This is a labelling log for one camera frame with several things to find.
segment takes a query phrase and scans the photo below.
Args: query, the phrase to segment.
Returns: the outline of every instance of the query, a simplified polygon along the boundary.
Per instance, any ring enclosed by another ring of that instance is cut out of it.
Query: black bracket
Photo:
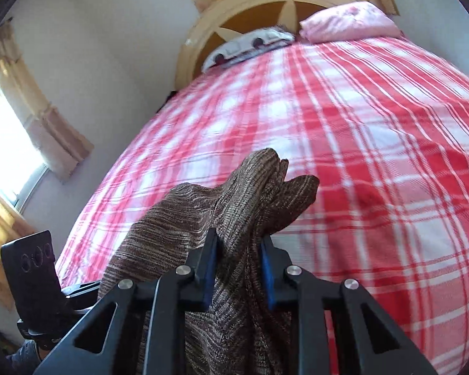
[[[219,238],[153,282],[121,280],[61,340],[35,375],[135,373],[145,341],[144,375],[186,373],[185,312],[208,310]],[[262,239],[261,267],[271,309],[291,312],[290,375],[330,375],[325,311],[331,312],[341,375],[436,375],[412,341],[357,280],[332,283],[292,265],[288,253]],[[149,330],[144,326],[150,315]]]
[[[49,231],[4,244],[0,254],[21,335],[53,349],[97,301],[99,281],[61,289]]]
[[[292,312],[295,355],[290,374],[330,375],[325,310],[330,310],[344,375],[436,375],[437,372],[355,279],[332,283],[292,265],[271,237],[261,243],[263,280],[269,306]]]

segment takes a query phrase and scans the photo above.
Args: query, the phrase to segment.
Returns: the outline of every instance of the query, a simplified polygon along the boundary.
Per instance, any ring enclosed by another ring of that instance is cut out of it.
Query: pink pillow
[[[396,24],[368,1],[358,1],[318,11],[302,21],[300,26],[302,27],[300,35],[312,43],[401,36]]]

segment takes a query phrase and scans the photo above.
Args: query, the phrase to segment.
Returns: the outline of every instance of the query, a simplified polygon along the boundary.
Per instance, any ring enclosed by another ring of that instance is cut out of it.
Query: bedsheet
[[[251,151],[320,178],[273,236],[317,277],[356,278],[440,374],[469,357],[469,78],[393,38],[295,44],[180,91],[87,203],[56,265],[101,278],[130,225],[174,185],[222,183]]]

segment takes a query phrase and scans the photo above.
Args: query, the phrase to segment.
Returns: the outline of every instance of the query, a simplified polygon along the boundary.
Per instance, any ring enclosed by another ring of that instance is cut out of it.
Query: wooden headboard
[[[277,24],[299,31],[299,22],[324,8],[354,0],[220,0],[206,10],[181,47],[175,73],[180,90],[201,74],[210,52],[237,35]]]

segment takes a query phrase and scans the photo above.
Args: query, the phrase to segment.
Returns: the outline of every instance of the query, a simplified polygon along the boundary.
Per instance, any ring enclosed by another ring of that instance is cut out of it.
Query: sunlight
[[[0,95],[0,190],[14,203],[43,158],[7,100]]]

